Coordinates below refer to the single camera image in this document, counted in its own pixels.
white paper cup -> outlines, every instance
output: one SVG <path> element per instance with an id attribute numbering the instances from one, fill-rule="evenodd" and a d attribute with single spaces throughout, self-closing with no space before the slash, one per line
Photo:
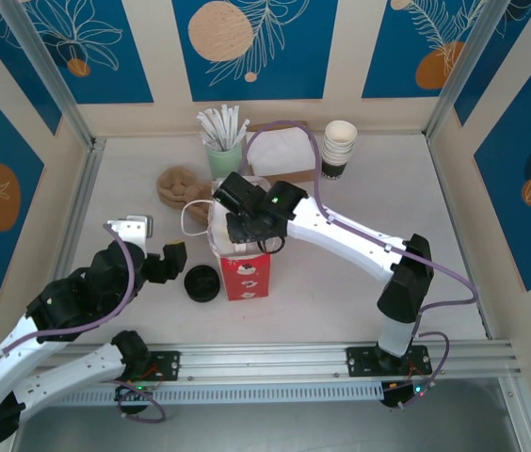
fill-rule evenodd
<path id="1" fill-rule="evenodd" d="M 350 153 L 351 151 L 353 151 L 353 146 L 353 144 L 349 146 L 335 146 L 325 141 L 324 146 L 322 148 L 326 149 L 329 153 Z"/>
<path id="2" fill-rule="evenodd" d="M 328 163 L 331 163 L 332 165 L 341 165 L 344 163 L 347 163 L 349 161 L 349 158 L 351 158 L 351 154 L 344 154 L 344 155 L 333 155 L 328 153 L 322 153 L 322 159 L 326 160 Z"/>
<path id="3" fill-rule="evenodd" d="M 324 129 L 324 137 L 332 144 L 343 146 L 355 142 L 358 137 L 358 129 L 351 122 L 332 121 Z"/>
<path id="4" fill-rule="evenodd" d="M 323 155 L 328 155 L 328 156 L 333 156 L 333 157 L 347 157 L 347 158 L 349 158 L 351 156 L 351 154 L 353 153 L 353 148 L 349 148 L 348 150 L 343 151 L 341 153 L 341 152 L 338 152 L 338 151 L 335 151 L 335 150 L 331 150 L 328 146 L 323 146 L 322 149 L 320 150 L 320 153 L 322 153 Z"/>

green cup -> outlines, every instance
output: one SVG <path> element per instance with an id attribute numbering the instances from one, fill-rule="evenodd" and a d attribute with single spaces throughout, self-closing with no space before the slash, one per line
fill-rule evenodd
<path id="1" fill-rule="evenodd" d="M 219 151 L 207 148 L 211 176 L 214 179 L 225 178 L 233 171 L 238 171 L 240 161 L 243 158 L 243 145 L 237 144 L 229 151 Z"/>

black paper cup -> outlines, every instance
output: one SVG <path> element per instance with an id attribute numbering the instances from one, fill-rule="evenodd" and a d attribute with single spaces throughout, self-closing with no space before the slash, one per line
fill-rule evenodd
<path id="1" fill-rule="evenodd" d="M 336 181 L 343 175 L 343 171 L 345 171 L 346 166 L 347 162 L 335 166 L 322 159 L 322 175 L 325 179 L 328 179 L 329 181 Z"/>

white napkin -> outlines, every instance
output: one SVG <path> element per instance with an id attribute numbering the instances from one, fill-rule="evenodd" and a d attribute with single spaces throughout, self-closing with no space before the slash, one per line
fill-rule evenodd
<path id="1" fill-rule="evenodd" d="M 247 142 L 254 132 L 247 132 Z M 314 151 L 310 140 L 298 127 L 261 133 L 249 148 L 249 164 L 256 176 L 271 176 L 313 170 Z"/>

brown pastry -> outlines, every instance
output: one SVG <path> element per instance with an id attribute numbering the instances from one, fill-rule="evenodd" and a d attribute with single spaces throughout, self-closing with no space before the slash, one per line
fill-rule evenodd
<path id="1" fill-rule="evenodd" d="M 211 184 L 200 182 L 194 172 L 184 167 L 171 167 L 161 174 L 156 180 L 156 192 L 163 204 L 177 210 L 191 201 L 211 200 Z M 186 211 L 195 221 L 207 224 L 209 203 L 192 204 Z"/>

